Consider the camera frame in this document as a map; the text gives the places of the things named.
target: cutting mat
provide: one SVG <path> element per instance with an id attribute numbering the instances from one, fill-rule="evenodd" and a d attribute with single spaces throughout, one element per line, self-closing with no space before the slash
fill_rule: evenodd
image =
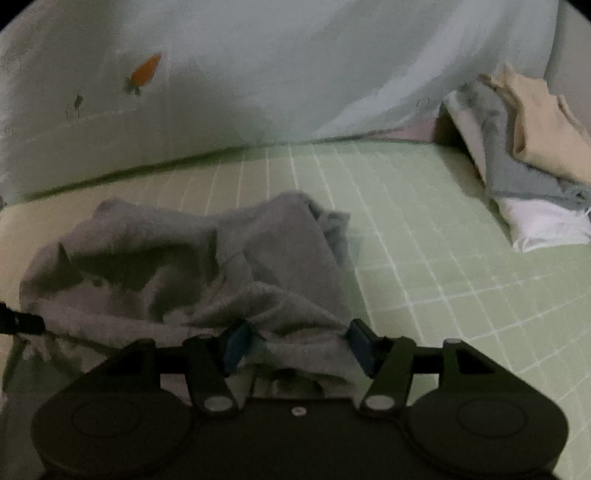
<path id="1" fill-rule="evenodd" d="M 556 400 L 570 421 L 557 473 L 591 478 L 591 249 L 514 252 L 460 152 L 338 142 L 233 151 L 144 170 L 0 213 L 0 298 L 18 307 L 35 252 L 110 197 L 197 215 L 300 189 L 351 212 L 343 269 L 353 316 L 422 345 L 462 338 Z M 0 340 L 0 367 L 10 348 Z M 422 380 L 420 389 L 434 386 Z"/>

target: gray towel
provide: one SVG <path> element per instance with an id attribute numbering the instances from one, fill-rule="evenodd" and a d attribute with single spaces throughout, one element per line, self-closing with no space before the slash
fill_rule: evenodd
<path id="1" fill-rule="evenodd" d="M 343 339 L 350 317 L 337 261 L 348 220 L 299 193 L 209 217 L 103 202 L 44 247 L 22 281 L 21 307 L 42 315 L 50 333 L 20 337 L 11 353 L 0 478 L 35 478 L 34 410 L 139 338 L 180 345 L 244 318 L 266 341 L 229 379 L 239 400 L 258 366 L 260 395 L 352 395 L 359 367 Z M 165 387 L 182 394 L 182 383 L 168 378 Z"/>
<path id="2" fill-rule="evenodd" d="M 547 200 L 569 210 L 591 207 L 590 186 L 557 179 L 512 157 L 515 111 L 492 89 L 472 82 L 455 99 L 464 108 L 472 109 L 482 128 L 486 191 L 491 197 Z"/>

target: carrot drawing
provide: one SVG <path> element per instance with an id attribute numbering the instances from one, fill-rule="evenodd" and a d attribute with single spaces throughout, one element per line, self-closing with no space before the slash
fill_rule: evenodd
<path id="1" fill-rule="evenodd" d="M 151 56 L 131 74 L 131 77 L 125 79 L 125 90 L 127 93 L 134 92 L 136 95 L 141 94 L 139 87 L 143 87 L 152 80 L 152 77 L 154 77 L 154 73 L 156 73 L 156 69 L 158 68 L 158 64 L 160 63 L 160 58 L 162 58 L 161 53 Z"/>

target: pile of clothes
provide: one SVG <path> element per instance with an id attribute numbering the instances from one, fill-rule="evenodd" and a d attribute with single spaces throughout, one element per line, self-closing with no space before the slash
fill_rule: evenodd
<path id="1" fill-rule="evenodd" d="M 15 336 L 0 394 L 0 478 L 41 478 L 35 411 L 141 338 L 178 346 L 246 319 L 257 335 L 227 379 L 239 404 L 362 391 L 344 337 L 348 223 L 302 193 L 210 216 L 102 202 L 42 248 L 21 282 L 21 308 L 42 316 L 46 333 Z M 182 375 L 163 375 L 161 385 L 190 402 Z"/>
<path id="2" fill-rule="evenodd" d="M 591 243 L 591 138 L 564 96 L 504 65 L 444 104 L 514 248 Z"/>

